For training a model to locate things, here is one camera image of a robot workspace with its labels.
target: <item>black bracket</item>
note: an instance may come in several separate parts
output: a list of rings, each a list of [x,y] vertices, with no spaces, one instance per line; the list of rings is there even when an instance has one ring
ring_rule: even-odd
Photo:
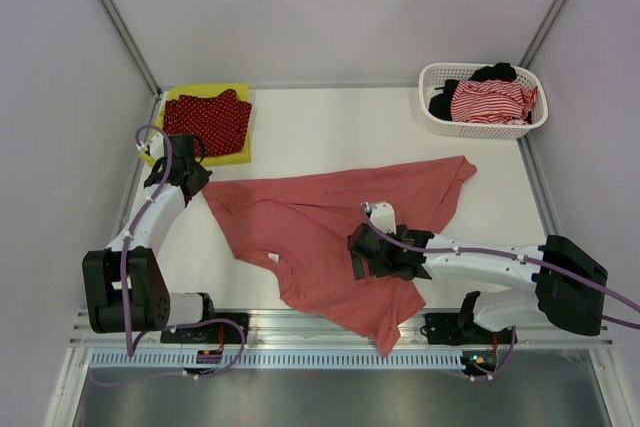
[[[425,324],[420,333],[427,338],[429,345],[493,345],[493,337],[497,337],[501,345],[511,343],[511,330],[500,332],[473,325],[473,329],[458,325],[459,314],[455,312],[434,312],[425,314]]]
[[[543,260],[601,286],[607,269],[566,237],[549,235],[540,247]],[[534,276],[539,308],[556,327],[579,335],[600,334],[604,294],[564,275],[541,268]]]
[[[413,247],[424,248],[429,239],[434,237],[432,232],[409,230],[406,225],[398,225],[396,231],[397,233],[391,237]],[[356,280],[365,278],[365,261],[369,275],[375,277],[391,276],[402,280],[431,278],[422,268],[423,254],[387,242],[367,224],[360,224],[347,238],[347,249],[351,252],[351,264]]]
[[[202,142],[202,139],[193,134],[170,135],[171,150],[171,172],[169,172],[168,182],[171,185],[179,186],[184,195],[185,205],[209,182],[211,171],[205,169],[196,161],[194,142]],[[144,186],[149,187],[159,184],[164,175],[167,158],[158,159],[151,169],[149,177],[144,181]]]
[[[82,261],[89,323],[94,332],[124,332],[120,252],[110,249],[88,252]],[[136,247],[127,253],[131,278],[131,326],[134,331],[162,330],[169,320],[169,291],[156,257],[149,248]]]
[[[238,312],[216,312],[214,318],[232,320],[244,331],[245,338],[249,333],[249,314]],[[240,333],[229,324],[210,324],[195,329],[176,329],[175,332],[165,330],[160,335],[163,344],[219,344],[218,332],[223,329],[225,345],[240,345]]]

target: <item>cable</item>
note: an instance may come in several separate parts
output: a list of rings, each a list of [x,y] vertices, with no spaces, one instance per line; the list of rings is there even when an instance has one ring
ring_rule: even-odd
[[[218,326],[218,340],[220,340],[220,347],[218,347],[219,351],[224,350],[224,326]]]
[[[409,252],[418,252],[421,254],[451,254],[451,253],[460,253],[460,254],[464,254],[464,253],[468,253],[468,254],[485,254],[485,255],[493,255],[495,257],[504,257],[507,259],[511,259],[511,260],[519,260],[518,259],[518,254],[512,254],[509,252],[503,252],[501,250],[495,250],[495,249],[487,249],[487,248],[481,248],[481,247],[458,247],[457,250],[454,250],[451,247],[446,247],[446,248],[421,248],[421,247],[414,247],[412,245],[408,245],[408,244],[404,244],[396,239],[394,239],[393,237],[385,234],[384,232],[382,232],[380,229],[378,229],[373,222],[371,221],[371,219],[369,218],[369,216],[367,215],[367,209],[366,209],[366,204],[361,204],[360,206],[360,210],[362,211],[362,215],[364,216],[364,218],[366,219],[367,224],[369,225],[369,227],[371,227],[371,229],[378,234],[379,237],[381,237],[382,239],[386,240],[387,242],[389,242],[390,244],[393,244],[397,247],[400,247],[402,249],[408,250]],[[601,292],[605,295],[608,295],[609,297],[612,297],[614,299],[616,299],[617,301],[623,303],[624,305],[626,305],[627,307],[630,307],[632,310],[635,310],[637,313],[640,313],[640,304],[637,304],[636,302],[634,302],[631,299],[628,299],[627,297],[625,297],[622,294],[619,294],[618,292],[611,290],[607,287],[604,287],[600,284],[597,284],[589,279],[585,279],[584,277],[578,275],[578,274],[574,274],[573,272],[564,269],[562,267],[559,267],[557,265],[554,265],[550,262],[546,262],[544,260],[538,260],[538,259],[534,259],[533,257],[529,257],[528,255],[525,255],[522,259],[523,263],[531,263],[531,264],[535,264],[535,265],[539,265],[540,267],[544,267],[546,269],[552,270],[560,275],[564,275],[565,277],[568,277],[572,280],[575,280],[576,282],[579,282],[583,285],[586,285],[587,287],[590,287],[594,290],[597,290],[598,292]],[[621,319],[616,319],[614,317],[609,317],[609,316],[602,316],[602,320],[606,320],[608,322],[612,322],[618,325],[622,325],[624,327],[628,327],[630,329],[636,329],[636,330],[640,330],[640,324],[635,324],[633,322],[628,322],[626,320],[621,320]]]
[[[242,357],[242,354],[244,353],[244,345],[247,342],[247,338],[244,334],[244,331],[242,330],[242,328],[236,324],[233,320],[229,320],[229,319],[210,319],[210,320],[203,320],[202,322],[197,322],[195,324],[180,324],[180,325],[176,325],[173,327],[168,327],[165,330],[170,330],[170,329],[195,329],[198,327],[204,327],[205,325],[210,325],[210,324],[228,324],[232,327],[234,327],[238,333],[240,334],[240,350],[238,350],[238,353],[233,357],[233,359],[231,359],[231,361],[225,365],[222,368],[216,369],[213,372],[207,372],[204,374],[198,374],[197,376],[189,376],[191,378],[209,378],[209,377],[218,377],[222,374],[225,374],[227,372],[229,372],[229,370],[231,370],[231,367],[233,367],[236,363],[238,363],[238,361],[240,360],[240,357]],[[105,387],[105,388],[112,388],[112,387],[122,387],[124,385],[130,385],[130,384],[134,384],[136,382],[142,382],[144,380],[149,380],[149,379],[159,379],[159,378],[163,378],[163,377],[183,377],[185,376],[185,374],[183,373],[185,370],[182,369],[179,372],[159,372],[157,374],[151,374],[151,375],[147,375],[145,377],[139,377],[137,379],[129,379],[129,380],[124,380],[121,382],[103,382],[101,380],[97,380],[94,376],[93,376],[93,370],[89,369],[88,370],[88,376],[89,376],[89,380],[91,382],[93,382],[94,384],[96,384],[99,387]]]
[[[135,135],[136,144],[138,145],[144,144],[140,140],[140,134],[143,131],[148,129],[155,130],[156,132],[160,133],[164,138],[165,156],[167,158],[167,162],[166,162],[166,165],[164,166],[164,173],[162,175],[162,179],[160,180],[160,183],[158,184],[158,187],[156,188],[156,190],[153,191],[153,194],[151,194],[151,198],[148,199],[144,204],[142,204],[142,207],[140,207],[140,210],[138,210],[136,215],[133,217],[133,220],[131,221],[131,223],[127,228],[128,235],[125,235],[124,241],[122,242],[122,253],[120,254],[120,281],[122,282],[122,309],[124,311],[125,343],[127,345],[127,355],[129,357],[132,357],[133,354],[135,353],[138,342],[144,335],[144,332],[141,332],[140,334],[138,334],[138,337],[136,338],[135,341],[133,340],[133,332],[131,328],[131,303],[129,301],[129,289],[127,288],[127,276],[128,276],[127,253],[129,252],[129,247],[131,246],[133,233],[136,227],[138,226],[138,224],[140,223],[142,216],[145,214],[149,206],[153,202],[155,202],[156,198],[158,197],[158,195],[160,195],[160,192],[162,191],[165,184],[167,183],[167,179],[169,178],[169,174],[171,172],[171,164],[173,162],[173,149],[171,147],[171,140],[169,139],[169,136],[167,135],[167,133],[156,125],[147,124],[147,125],[138,127],[138,130],[136,130],[136,135]]]
[[[509,361],[511,360],[511,357],[513,356],[513,349],[516,345],[516,340],[517,340],[517,335],[516,335],[516,327],[513,326],[511,328],[511,343],[509,344],[509,349],[507,350],[507,355],[505,356],[504,360],[502,361],[502,363],[500,365],[496,365],[496,368],[493,370],[493,372],[491,373],[487,373],[485,375],[472,375],[469,377],[469,380],[471,382],[482,382],[485,380],[493,380],[493,378],[498,375],[500,372],[502,372],[505,367],[507,366],[507,364],[509,363]]]
[[[494,360],[497,362],[498,361],[498,336],[494,335],[493,336],[493,350],[491,350],[491,353],[489,354],[489,357],[493,357]]]
[[[480,372],[484,372],[487,375],[493,375],[493,372],[495,372],[495,370],[493,372],[491,372],[490,370],[487,370],[487,369],[485,369],[483,367],[480,367],[480,364],[478,364],[478,363],[473,364],[473,367],[478,369]]]

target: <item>metal floor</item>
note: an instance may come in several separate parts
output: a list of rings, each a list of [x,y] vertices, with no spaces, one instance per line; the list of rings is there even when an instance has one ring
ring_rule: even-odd
[[[121,381],[157,369],[99,369]],[[516,352],[490,383],[440,371],[237,370],[105,389],[85,385],[77,426],[601,427],[611,425],[587,351]]]

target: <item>folded shirt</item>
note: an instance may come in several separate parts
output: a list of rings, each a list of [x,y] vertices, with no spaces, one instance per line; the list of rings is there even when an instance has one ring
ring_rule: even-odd
[[[206,148],[207,157],[242,151],[249,128],[251,104],[238,100],[233,89],[217,97],[180,95],[165,104],[164,130],[168,134],[195,134]],[[196,143],[196,155],[202,156]]]

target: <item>white table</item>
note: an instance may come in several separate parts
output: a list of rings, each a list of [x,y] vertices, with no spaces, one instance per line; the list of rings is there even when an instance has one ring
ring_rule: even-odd
[[[444,234],[497,244],[544,241],[517,142],[431,134],[415,88],[268,89],[253,91],[252,102],[253,160],[214,167],[213,181],[464,155],[478,172],[464,184]],[[137,199],[149,170],[145,166]],[[288,308],[271,272],[233,258],[200,194],[172,226],[158,261],[170,291],[208,292],[218,309]],[[467,292],[501,289],[460,280],[415,283],[428,308],[459,308]]]

